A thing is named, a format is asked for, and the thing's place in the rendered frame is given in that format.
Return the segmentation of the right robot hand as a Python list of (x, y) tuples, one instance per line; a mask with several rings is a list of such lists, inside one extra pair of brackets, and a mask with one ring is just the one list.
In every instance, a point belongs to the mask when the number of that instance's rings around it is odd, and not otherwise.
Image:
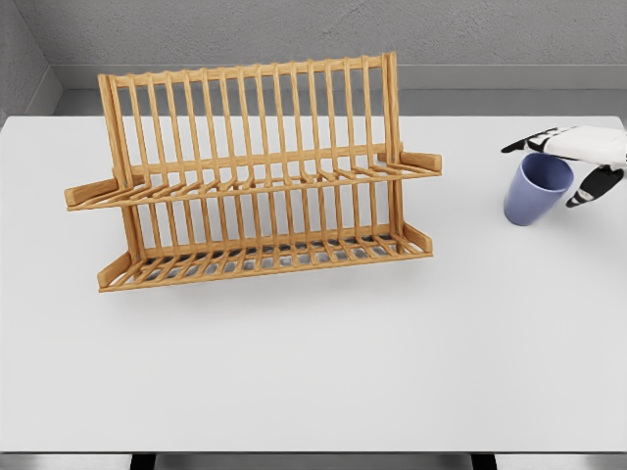
[(548, 153), (597, 166), (566, 202), (568, 208), (600, 198), (627, 175), (625, 129), (589, 125), (553, 127), (513, 142), (501, 152), (508, 154), (518, 150)]

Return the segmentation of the blue plastic cup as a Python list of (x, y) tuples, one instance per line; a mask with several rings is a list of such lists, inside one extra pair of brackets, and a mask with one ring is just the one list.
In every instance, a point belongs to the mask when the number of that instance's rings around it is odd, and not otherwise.
[(525, 156), (506, 194), (506, 218), (516, 225), (531, 225), (557, 203), (573, 180), (571, 167), (558, 157), (542, 153)]

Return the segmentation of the wooden two-tier dish rack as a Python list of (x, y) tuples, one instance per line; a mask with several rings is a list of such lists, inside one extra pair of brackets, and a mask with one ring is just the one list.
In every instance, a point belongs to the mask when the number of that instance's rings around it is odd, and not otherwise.
[(121, 210), (127, 250), (101, 291), (432, 254), (403, 183), (442, 159), (403, 147), (394, 53), (98, 82), (113, 175), (65, 199)]

